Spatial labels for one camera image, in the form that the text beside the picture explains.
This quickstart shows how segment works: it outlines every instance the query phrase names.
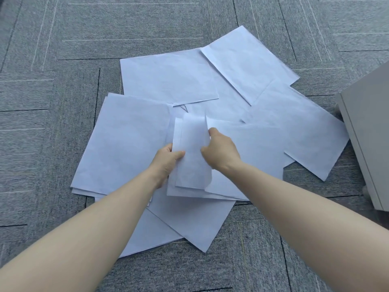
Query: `forearm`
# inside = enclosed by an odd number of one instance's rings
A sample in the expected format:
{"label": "forearm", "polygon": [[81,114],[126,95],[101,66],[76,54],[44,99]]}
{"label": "forearm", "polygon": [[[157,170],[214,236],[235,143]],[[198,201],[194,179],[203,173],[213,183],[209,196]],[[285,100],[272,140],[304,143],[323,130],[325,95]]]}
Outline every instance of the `forearm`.
{"label": "forearm", "polygon": [[148,169],[42,237],[0,270],[2,291],[94,291],[158,182]]}
{"label": "forearm", "polygon": [[243,162],[222,173],[333,289],[388,290],[389,231]]}

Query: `furniture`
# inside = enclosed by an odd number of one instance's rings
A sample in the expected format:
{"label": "furniture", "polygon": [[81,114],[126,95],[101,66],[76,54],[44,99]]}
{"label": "furniture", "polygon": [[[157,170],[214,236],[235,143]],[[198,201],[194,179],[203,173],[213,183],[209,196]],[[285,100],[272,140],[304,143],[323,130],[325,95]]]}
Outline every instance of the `furniture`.
{"label": "furniture", "polygon": [[336,94],[366,182],[362,192],[389,211],[389,61]]}

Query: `person's left hand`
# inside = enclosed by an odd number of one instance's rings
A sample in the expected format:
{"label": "person's left hand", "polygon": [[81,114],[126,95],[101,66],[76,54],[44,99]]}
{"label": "person's left hand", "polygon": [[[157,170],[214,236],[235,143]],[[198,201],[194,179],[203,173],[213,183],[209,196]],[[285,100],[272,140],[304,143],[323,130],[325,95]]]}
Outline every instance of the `person's left hand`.
{"label": "person's left hand", "polygon": [[149,166],[149,169],[156,173],[158,187],[163,185],[168,175],[173,171],[176,161],[185,155],[184,151],[172,152],[172,147],[173,144],[169,143],[159,149]]}

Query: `stack of paper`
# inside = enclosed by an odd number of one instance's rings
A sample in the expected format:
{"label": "stack of paper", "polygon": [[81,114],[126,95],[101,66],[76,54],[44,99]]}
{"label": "stack of paper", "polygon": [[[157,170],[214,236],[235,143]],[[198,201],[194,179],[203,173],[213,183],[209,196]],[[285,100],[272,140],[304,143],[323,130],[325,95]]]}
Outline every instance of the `stack of paper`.
{"label": "stack of paper", "polygon": [[121,59],[124,95],[109,93],[71,184],[96,201],[173,142],[185,150],[122,256],[185,238],[206,252],[236,200],[247,200],[200,148],[216,127],[241,159],[282,179],[296,160],[323,181],[344,149],[343,122],[290,87],[299,77],[244,27],[204,48]]}

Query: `floor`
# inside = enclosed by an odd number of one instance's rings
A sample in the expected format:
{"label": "floor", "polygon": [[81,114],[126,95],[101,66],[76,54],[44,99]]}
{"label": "floor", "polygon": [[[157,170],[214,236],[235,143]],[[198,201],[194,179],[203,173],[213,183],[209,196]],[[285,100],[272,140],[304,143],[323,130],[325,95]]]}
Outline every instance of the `floor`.
{"label": "floor", "polygon": [[[334,93],[389,59],[389,0],[4,0],[0,10],[0,266],[93,203],[69,185],[119,58],[204,46],[244,25],[334,112]],[[347,145],[326,182],[284,179],[389,227]],[[181,240],[119,259],[98,291],[331,291],[250,203],[209,251]]]}

